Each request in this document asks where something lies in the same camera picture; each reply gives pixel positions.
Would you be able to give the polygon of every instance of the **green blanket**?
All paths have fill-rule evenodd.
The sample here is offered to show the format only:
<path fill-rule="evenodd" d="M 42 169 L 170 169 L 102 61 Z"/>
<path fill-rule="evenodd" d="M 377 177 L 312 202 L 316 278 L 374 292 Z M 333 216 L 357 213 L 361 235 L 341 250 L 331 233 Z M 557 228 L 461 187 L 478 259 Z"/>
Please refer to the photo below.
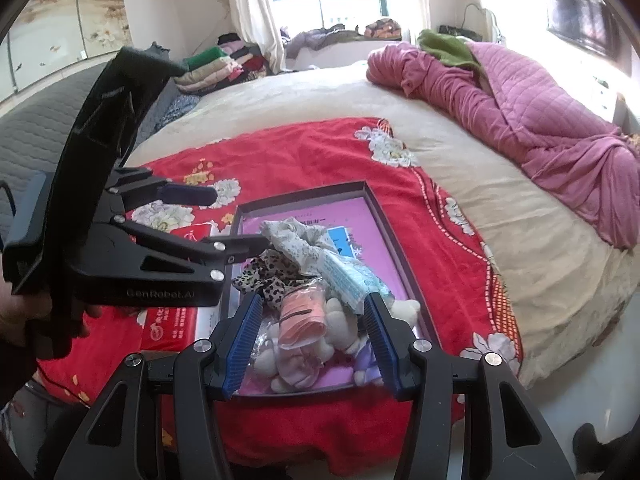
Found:
<path fill-rule="evenodd" d="M 204 52 L 196 54 L 193 57 L 188 57 L 187 59 L 184 60 L 184 62 L 187 64 L 187 67 L 189 69 L 188 72 L 191 72 L 192 70 L 196 70 L 201 66 L 205 66 L 206 64 L 209 64 L 212 61 L 222 56 L 226 56 L 226 52 L 224 52 L 218 46 L 212 46 L 211 48 L 208 48 Z"/>
<path fill-rule="evenodd" d="M 445 66 L 472 70 L 476 77 L 484 73 L 466 44 L 458 38 L 425 29 L 418 35 L 417 43 L 421 50 L 431 54 Z"/>

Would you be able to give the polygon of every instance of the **white floor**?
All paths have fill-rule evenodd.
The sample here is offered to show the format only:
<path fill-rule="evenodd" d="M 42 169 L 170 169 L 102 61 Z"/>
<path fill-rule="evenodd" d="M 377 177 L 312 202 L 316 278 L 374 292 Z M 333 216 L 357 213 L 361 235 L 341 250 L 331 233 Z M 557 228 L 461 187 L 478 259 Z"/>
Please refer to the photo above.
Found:
<path fill-rule="evenodd" d="M 585 422 L 596 428 L 601 442 L 608 442 L 631 430 L 640 415 L 640 293 L 631 303 L 613 332 L 597 348 L 589 348 L 530 391 L 554 432 L 562 450 L 575 467 L 572 439 Z M 449 480 L 460 478 L 463 427 L 454 428 Z M 388 480 L 395 463 L 365 474 L 358 480 Z M 315 462 L 290 468 L 294 480 L 337 478 L 326 463 Z"/>

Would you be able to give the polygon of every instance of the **floral blanket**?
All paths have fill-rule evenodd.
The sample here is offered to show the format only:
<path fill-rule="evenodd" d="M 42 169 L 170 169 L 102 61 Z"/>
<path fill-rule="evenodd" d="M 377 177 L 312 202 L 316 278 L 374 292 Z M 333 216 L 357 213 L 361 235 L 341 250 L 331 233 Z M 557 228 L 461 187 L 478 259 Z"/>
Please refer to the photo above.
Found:
<path fill-rule="evenodd" d="M 519 370 L 522 344 L 489 247 L 456 200 L 393 137 L 386 120 L 290 124 L 185 150 L 148 166 L 175 182 L 216 188 L 218 200 L 209 206 L 154 202 L 130 213 L 135 221 L 168 232 L 190 226 L 197 237 L 228 233 L 240 203 L 366 180 L 413 269 L 444 350 L 473 359 L 494 351 Z M 95 400 L 124 356 L 140 348 L 142 327 L 121 310 L 107 308 L 87 324 L 91 337 L 75 340 L 67 358 L 42 363 L 47 375 L 66 387 L 47 385 L 63 399 L 71 400 L 73 393 Z M 462 416 L 456 400 L 455 419 Z M 334 474 L 347 476 L 399 454 L 410 405 L 371 386 L 268 402 L 241 397 L 218 403 L 216 411 L 232 462 L 260 466 L 325 458 Z M 170 414 L 164 414 L 162 426 L 163 441 L 171 445 Z"/>

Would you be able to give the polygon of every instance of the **gray quilted cover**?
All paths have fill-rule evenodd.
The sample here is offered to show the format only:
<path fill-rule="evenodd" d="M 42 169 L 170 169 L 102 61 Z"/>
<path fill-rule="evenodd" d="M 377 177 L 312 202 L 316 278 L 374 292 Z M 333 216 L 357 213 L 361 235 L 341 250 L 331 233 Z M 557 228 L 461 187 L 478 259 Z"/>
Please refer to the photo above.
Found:
<path fill-rule="evenodd" d="M 18 204 L 36 170 L 55 170 L 66 136 L 103 68 L 104 64 L 87 68 L 54 83 L 0 118 L 0 179 L 7 181 Z M 177 95 L 170 81 L 140 125 L 138 143 L 153 134 L 158 119 Z M 3 239 L 11 222 L 9 203 L 0 192 Z"/>

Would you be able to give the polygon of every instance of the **leopard print fabric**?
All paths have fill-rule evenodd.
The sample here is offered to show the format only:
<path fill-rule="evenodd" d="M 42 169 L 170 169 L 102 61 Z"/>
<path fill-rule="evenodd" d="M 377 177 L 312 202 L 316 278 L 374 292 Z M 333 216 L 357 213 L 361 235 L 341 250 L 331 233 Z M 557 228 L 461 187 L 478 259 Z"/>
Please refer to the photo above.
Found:
<path fill-rule="evenodd" d="M 284 295 L 310 280 L 309 276 L 301 275 L 300 268 L 284 254 L 267 249 L 231 283 L 240 292 L 258 292 L 268 307 L 280 311 Z"/>

